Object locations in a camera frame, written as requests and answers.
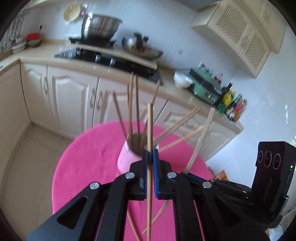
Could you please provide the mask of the wooden chopstick diagonal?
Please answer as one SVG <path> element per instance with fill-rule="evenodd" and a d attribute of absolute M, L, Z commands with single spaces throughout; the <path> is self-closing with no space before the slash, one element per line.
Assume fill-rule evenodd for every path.
<path fill-rule="evenodd" d="M 152 240 L 164 240 L 175 237 L 174 235 L 174 212 L 171 200 L 152 201 Z"/>

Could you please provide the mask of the white bowl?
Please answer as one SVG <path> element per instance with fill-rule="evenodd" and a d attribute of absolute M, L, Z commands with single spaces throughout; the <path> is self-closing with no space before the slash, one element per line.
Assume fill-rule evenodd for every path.
<path fill-rule="evenodd" d="M 193 84 L 193 80 L 191 78 L 179 71 L 174 73 L 173 79 L 175 86 L 178 88 L 187 89 Z"/>

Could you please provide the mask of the wooden chopstick long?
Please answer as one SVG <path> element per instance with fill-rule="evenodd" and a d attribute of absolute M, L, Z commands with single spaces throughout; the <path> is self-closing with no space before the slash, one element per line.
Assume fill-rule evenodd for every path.
<path fill-rule="evenodd" d="M 153 148 L 153 105 L 147 105 L 147 240 L 151 241 L 152 230 L 152 148 Z"/>

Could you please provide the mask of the pink table cloth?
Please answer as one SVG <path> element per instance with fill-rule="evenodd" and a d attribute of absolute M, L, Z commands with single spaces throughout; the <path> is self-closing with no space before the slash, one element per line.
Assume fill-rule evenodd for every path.
<path fill-rule="evenodd" d="M 53 214 L 81 192 L 88 184 L 106 184 L 117 177 L 117 160 L 125 143 L 117 121 L 97 125 L 79 135 L 62 154 L 52 184 Z M 171 164 L 174 172 L 184 171 L 194 148 L 186 142 L 161 151 L 159 158 Z M 212 179 L 212 174 L 200 156 L 197 156 L 190 173 Z M 130 201 L 130 216 L 139 234 L 147 224 L 147 201 Z M 152 225 L 151 240 L 176 240 L 173 204 L 166 208 Z"/>

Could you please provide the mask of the red container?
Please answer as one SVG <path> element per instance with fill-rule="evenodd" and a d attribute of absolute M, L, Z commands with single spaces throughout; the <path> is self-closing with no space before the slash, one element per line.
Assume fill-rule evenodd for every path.
<path fill-rule="evenodd" d="M 30 33 L 26 37 L 26 41 L 38 40 L 41 39 L 40 33 Z"/>

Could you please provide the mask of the yellow green oil bottle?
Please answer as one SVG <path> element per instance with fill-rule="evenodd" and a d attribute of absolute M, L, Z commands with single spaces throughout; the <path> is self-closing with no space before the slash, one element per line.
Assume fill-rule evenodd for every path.
<path fill-rule="evenodd" d="M 224 113 L 224 111 L 229 107 L 230 103 L 233 101 L 234 95 L 236 91 L 234 89 L 230 89 L 221 99 L 221 102 L 218 104 L 218 111 L 220 113 Z"/>

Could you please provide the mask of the green electric grill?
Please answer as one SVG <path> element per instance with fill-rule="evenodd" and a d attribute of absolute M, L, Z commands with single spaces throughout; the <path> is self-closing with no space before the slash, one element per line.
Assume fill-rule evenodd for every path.
<path fill-rule="evenodd" d="M 188 89 L 196 97 L 214 105 L 222 93 L 221 83 L 201 68 L 191 68 L 188 77 L 193 81 Z"/>

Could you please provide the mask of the round cream steamer plate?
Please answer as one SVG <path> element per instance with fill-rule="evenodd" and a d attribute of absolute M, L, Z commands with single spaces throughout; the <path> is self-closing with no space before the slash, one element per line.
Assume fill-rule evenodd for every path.
<path fill-rule="evenodd" d="M 79 4 L 71 4 L 69 5 L 64 13 L 63 13 L 63 18 L 66 22 L 73 22 L 77 20 L 80 16 L 81 13 L 81 5 Z"/>

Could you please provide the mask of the black induction cooker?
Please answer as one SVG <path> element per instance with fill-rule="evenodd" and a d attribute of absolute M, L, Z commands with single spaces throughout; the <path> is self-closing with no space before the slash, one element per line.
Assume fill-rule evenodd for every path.
<path fill-rule="evenodd" d="M 88 45 L 95 46 L 100 48 L 113 48 L 116 40 L 109 39 L 84 39 L 84 38 L 68 38 L 71 44 L 80 44 L 80 45 Z"/>

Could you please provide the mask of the black gas hob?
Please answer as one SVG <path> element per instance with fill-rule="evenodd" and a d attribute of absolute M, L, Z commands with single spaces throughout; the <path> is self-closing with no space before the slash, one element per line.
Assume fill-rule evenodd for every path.
<path fill-rule="evenodd" d="M 161 75 L 157 69 L 153 70 L 152 68 L 145 67 L 142 64 L 138 64 L 133 61 L 123 59 L 121 57 L 115 57 L 110 54 L 86 50 L 82 48 L 74 48 L 58 53 L 54 55 L 54 57 L 87 61 L 94 64 L 115 68 L 117 70 L 128 73 L 133 72 L 134 74 L 149 79 L 152 82 L 157 83 L 158 81 L 160 81 L 161 86 L 163 85 Z"/>

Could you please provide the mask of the steel wok with lid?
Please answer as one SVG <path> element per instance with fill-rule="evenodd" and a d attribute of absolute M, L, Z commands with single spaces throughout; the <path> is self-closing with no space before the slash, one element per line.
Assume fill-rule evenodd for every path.
<path fill-rule="evenodd" d="M 121 45 L 125 51 L 148 60 L 156 60 L 163 56 L 163 51 L 158 50 L 147 44 L 148 36 L 142 37 L 140 33 L 135 32 L 133 37 L 122 37 Z"/>

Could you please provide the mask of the steel stock pot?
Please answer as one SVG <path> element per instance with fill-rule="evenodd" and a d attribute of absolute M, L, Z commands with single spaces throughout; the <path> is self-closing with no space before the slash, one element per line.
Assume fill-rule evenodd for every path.
<path fill-rule="evenodd" d="M 118 18 L 89 13 L 82 20 L 81 37 L 110 40 L 122 23 L 123 21 Z"/>

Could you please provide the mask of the red cap sauce bottle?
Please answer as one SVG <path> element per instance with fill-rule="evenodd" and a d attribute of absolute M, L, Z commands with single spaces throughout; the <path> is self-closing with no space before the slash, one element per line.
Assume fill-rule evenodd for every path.
<path fill-rule="evenodd" d="M 236 122 L 237 120 L 239 120 L 242 112 L 244 111 L 244 108 L 246 107 L 247 105 L 247 99 L 244 99 L 243 102 L 241 102 L 237 108 L 235 109 L 234 111 L 234 117 L 232 118 L 232 120 L 234 122 Z"/>

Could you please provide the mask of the pink cup holder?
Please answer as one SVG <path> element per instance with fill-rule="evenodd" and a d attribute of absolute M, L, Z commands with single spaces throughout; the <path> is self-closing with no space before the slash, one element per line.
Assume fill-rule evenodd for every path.
<path fill-rule="evenodd" d="M 142 133 L 139 135 L 137 133 L 133 133 L 132 146 L 130 146 L 128 141 L 124 142 L 117 160 L 117 170 L 119 174 L 127 173 L 130 170 L 132 163 L 142 159 L 142 151 L 144 150 L 144 147 L 147 146 L 147 140 L 144 141 L 142 149 L 140 149 L 141 141 Z"/>

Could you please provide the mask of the orange snack package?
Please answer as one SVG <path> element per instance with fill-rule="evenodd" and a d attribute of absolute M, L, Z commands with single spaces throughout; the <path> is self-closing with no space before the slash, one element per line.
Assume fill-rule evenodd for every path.
<path fill-rule="evenodd" d="M 222 170 L 221 172 L 219 172 L 218 174 L 215 174 L 214 179 L 221 179 L 221 180 L 226 180 L 228 181 L 226 172 L 224 170 Z"/>

